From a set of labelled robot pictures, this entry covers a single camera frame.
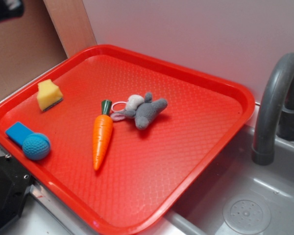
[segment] red tray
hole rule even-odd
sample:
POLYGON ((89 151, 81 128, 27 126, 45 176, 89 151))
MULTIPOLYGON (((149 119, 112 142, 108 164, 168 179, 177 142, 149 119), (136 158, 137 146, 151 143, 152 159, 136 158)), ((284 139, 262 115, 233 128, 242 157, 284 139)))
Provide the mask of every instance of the red tray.
POLYGON ((0 143, 89 226, 123 235, 155 223, 253 113, 243 86, 114 46, 88 48, 0 104, 0 143), (62 102, 41 112, 37 83, 51 79, 62 102), (144 131, 114 123, 100 171, 92 132, 101 101, 152 92, 168 107, 144 131), (51 152, 33 162, 5 134, 20 121, 47 135, 51 152))

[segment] sink drain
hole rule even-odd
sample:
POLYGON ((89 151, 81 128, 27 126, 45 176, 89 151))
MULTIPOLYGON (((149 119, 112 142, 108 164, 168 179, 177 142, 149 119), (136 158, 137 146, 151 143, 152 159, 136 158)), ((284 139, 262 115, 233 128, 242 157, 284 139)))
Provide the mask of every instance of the sink drain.
POLYGON ((234 231, 254 235, 265 230, 271 220, 269 207, 253 195, 237 195, 223 207, 223 217, 234 231))

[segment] white wall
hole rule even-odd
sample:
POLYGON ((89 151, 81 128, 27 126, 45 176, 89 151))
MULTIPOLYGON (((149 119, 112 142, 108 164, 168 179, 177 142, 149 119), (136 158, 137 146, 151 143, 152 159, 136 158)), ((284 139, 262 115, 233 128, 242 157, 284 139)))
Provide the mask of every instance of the white wall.
POLYGON ((98 44, 112 44, 247 86, 261 100, 294 52, 294 0, 83 0, 98 44))

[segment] brown cardboard wall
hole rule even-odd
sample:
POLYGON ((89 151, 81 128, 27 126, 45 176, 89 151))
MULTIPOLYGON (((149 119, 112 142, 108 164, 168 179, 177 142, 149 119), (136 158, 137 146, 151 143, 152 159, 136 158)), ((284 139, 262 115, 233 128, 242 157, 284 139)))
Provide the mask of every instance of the brown cardboard wall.
POLYGON ((43 0, 24 0, 21 18, 0 23, 0 100, 67 57, 43 0))

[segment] tray rim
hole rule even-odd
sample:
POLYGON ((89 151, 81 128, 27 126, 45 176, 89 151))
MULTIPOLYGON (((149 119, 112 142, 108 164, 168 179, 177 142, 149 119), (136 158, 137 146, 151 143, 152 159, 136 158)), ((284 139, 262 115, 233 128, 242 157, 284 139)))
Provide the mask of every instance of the tray rim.
MULTIPOLYGON (((234 135, 242 128, 242 126, 248 121, 252 116, 255 107, 255 100, 251 92, 241 84, 236 82, 228 81, 223 78, 219 78, 213 75, 209 75, 200 71, 189 69, 183 66, 179 66, 170 62, 159 60, 147 55, 143 55, 137 52, 133 52, 124 48, 112 46, 112 45, 99 45, 86 48, 81 52, 77 53, 73 57, 65 60, 58 66, 49 70, 48 72, 42 74, 37 79, 30 82, 27 86, 21 88, 19 91, 12 94, 2 103, 0 103, 0 118, 3 117, 7 110, 12 110, 16 105, 20 104, 24 99, 30 97, 37 92, 37 84, 43 80, 51 79, 55 80, 60 75, 66 73, 71 68, 81 63, 82 61, 96 56, 96 55, 108 55, 120 59, 120 54, 122 54, 122 60, 142 66, 153 71, 163 73, 168 76, 175 77, 177 74, 181 77, 183 75, 184 79, 180 79, 185 82, 190 82, 192 84, 201 86, 203 88, 211 89, 211 84, 215 84, 213 91, 220 94, 234 98, 242 106, 243 113, 240 118, 232 125, 231 128, 225 133, 225 135, 219 139, 217 144, 204 156, 200 164, 196 165, 194 169, 189 173, 187 178, 185 178, 179 186, 172 191, 170 196, 166 198, 163 204, 153 213, 150 217, 143 220, 141 223, 135 226, 129 227, 114 227, 111 226, 107 221, 100 218, 95 211, 89 208, 86 203, 80 200, 75 194, 63 190, 64 185, 57 179, 50 176, 46 176, 43 172, 43 167, 35 162, 28 159, 19 160, 27 169, 30 171, 36 170, 34 173, 35 177, 45 185, 50 191, 52 191, 57 197, 73 210, 79 217, 81 217, 90 227, 99 233, 111 234, 111 235, 121 235, 121 234, 135 234, 141 232, 147 227, 151 226, 157 222, 163 214, 174 204, 174 202, 180 197, 180 195, 189 187, 189 185, 200 175, 200 173, 208 166, 208 164, 215 158, 215 156, 225 147, 225 145, 234 137, 234 135), (97 227, 94 224, 96 221, 100 224, 97 227)), ((0 132, 0 144, 3 145, 10 153, 12 153, 17 159, 22 151, 12 145, 9 140, 2 135, 0 132)))

